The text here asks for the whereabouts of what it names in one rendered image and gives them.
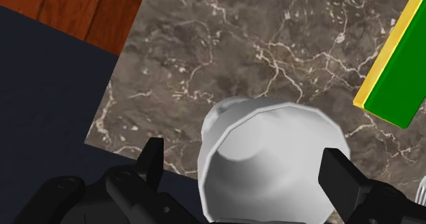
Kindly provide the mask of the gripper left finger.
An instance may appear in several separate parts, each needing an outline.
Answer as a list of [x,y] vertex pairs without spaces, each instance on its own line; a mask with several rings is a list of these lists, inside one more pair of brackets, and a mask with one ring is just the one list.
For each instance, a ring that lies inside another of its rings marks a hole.
[[12,224],[204,224],[158,187],[164,140],[148,139],[133,165],[111,167],[93,184],[77,176],[47,180]]

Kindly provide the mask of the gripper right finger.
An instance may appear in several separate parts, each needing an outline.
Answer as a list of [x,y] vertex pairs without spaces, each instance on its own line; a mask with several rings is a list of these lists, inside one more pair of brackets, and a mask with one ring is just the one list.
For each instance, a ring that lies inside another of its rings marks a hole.
[[364,176],[337,148],[325,148],[318,182],[345,224],[426,224],[426,206]]

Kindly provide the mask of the white fork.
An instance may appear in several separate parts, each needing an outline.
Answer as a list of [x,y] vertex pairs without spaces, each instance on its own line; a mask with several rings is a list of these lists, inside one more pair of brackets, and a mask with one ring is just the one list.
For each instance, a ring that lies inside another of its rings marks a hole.
[[423,176],[422,180],[418,184],[414,202],[416,204],[426,206],[426,175]]

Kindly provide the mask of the white cup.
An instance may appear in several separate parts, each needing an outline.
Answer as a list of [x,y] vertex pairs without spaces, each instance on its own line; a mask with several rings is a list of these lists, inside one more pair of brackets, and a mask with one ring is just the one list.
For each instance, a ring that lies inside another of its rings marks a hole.
[[318,182],[322,153],[350,149],[319,109],[275,98],[216,103],[201,128],[197,179],[209,221],[324,224],[333,206]]

